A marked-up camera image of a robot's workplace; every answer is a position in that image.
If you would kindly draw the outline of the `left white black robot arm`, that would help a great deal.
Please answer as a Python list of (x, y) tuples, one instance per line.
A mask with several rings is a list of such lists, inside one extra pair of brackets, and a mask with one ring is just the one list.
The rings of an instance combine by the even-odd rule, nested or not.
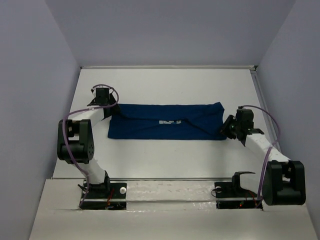
[(74, 166), (85, 177), (85, 194), (104, 198), (110, 194), (110, 177), (94, 158), (93, 127), (120, 111), (119, 94), (111, 86), (98, 84), (91, 88), (93, 100), (83, 109), (66, 115), (58, 123), (57, 157)]

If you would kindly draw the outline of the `blue printed t shirt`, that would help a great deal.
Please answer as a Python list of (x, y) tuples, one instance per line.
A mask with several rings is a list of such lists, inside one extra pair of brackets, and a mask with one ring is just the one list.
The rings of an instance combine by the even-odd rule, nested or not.
[(224, 107), (214, 104), (120, 104), (109, 122), (108, 138), (115, 140), (224, 141), (220, 133)]

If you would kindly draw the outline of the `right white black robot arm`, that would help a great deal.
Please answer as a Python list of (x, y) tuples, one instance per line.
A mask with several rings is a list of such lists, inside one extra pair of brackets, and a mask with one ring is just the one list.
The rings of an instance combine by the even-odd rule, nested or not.
[(242, 105), (235, 115), (229, 115), (221, 127), (221, 134), (238, 140), (258, 159), (263, 159), (257, 186), (248, 186), (241, 179), (243, 172), (233, 175), (230, 190), (235, 196), (256, 191), (256, 206), (302, 206), (306, 202), (305, 166), (291, 160), (277, 148), (278, 140), (270, 142), (265, 133), (254, 126), (253, 105)]

